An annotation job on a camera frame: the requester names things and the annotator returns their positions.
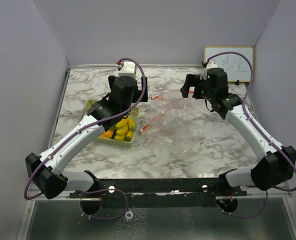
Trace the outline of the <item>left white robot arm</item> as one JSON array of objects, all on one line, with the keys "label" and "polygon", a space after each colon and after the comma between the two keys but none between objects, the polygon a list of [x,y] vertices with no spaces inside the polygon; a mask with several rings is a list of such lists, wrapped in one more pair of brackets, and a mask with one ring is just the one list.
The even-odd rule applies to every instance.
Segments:
[{"label": "left white robot arm", "polygon": [[29,181],[33,182],[47,199],[53,199],[63,191],[82,191],[94,197],[99,190],[95,176],[90,172],[65,171],[68,163],[91,141],[124,120],[140,102],[147,102],[147,77],[137,80],[128,75],[108,78],[111,92],[95,102],[88,113],[65,137],[46,151],[30,153],[25,158]]}]

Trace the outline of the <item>clear zip bag red zipper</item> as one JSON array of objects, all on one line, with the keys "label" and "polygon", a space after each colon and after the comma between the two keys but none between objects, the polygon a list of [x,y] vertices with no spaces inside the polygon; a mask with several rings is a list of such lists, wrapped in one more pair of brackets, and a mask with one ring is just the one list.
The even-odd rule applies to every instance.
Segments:
[{"label": "clear zip bag red zipper", "polygon": [[144,126],[139,132],[142,135],[176,134],[180,137],[192,137],[201,132],[198,130],[198,118],[202,107],[192,98],[193,92],[183,98],[179,90],[171,90],[153,96],[144,115]]}]

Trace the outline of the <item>green plastic basket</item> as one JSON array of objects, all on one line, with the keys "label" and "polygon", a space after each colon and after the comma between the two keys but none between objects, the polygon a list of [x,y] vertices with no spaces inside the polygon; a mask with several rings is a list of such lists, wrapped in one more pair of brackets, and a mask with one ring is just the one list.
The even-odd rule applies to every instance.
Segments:
[{"label": "green plastic basket", "polygon": [[[79,119],[78,119],[79,122],[87,114],[88,110],[92,107],[92,105],[94,103],[96,103],[96,102],[97,102],[96,99],[88,99],[85,102],[84,107],[83,107],[83,109],[82,109],[82,111],[80,112],[80,115],[79,115]],[[95,141],[99,142],[99,143],[105,143],[105,144],[115,145],[115,146],[119,146],[119,147],[127,147],[127,148],[132,147],[133,143],[134,143],[134,141],[135,141],[135,139],[137,137],[137,125],[138,125],[138,117],[140,116],[140,111],[141,111],[141,109],[136,106],[130,111],[129,115],[127,115],[127,118],[132,119],[134,121],[134,123],[135,123],[135,127],[132,130],[133,133],[132,133],[131,138],[125,137],[122,141],[115,140],[116,131],[114,131],[111,138],[97,137],[95,139]]]}]

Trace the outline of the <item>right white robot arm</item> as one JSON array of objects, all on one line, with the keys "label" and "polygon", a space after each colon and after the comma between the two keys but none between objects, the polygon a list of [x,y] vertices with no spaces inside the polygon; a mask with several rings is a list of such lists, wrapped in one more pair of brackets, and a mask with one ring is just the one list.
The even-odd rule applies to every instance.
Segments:
[{"label": "right white robot arm", "polygon": [[228,196],[236,187],[256,187],[262,191],[275,188],[294,175],[296,150],[285,147],[273,138],[251,115],[243,100],[229,92],[228,76],[222,68],[210,68],[206,75],[187,74],[180,92],[210,103],[210,112],[216,112],[231,124],[253,150],[258,163],[253,168],[236,168],[221,174],[217,189]]}]

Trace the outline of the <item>orange yellow bell pepper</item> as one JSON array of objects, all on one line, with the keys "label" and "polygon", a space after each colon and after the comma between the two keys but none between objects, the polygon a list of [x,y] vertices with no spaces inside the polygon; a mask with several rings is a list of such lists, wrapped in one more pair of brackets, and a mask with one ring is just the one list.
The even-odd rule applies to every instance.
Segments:
[{"label": "orange yellow bell pepper", "polygon": [[101,134],[100,137],[105,139],[111,139],[114,135],[114,132],[115,132],[114,130],[109,129],[108,131]]}]

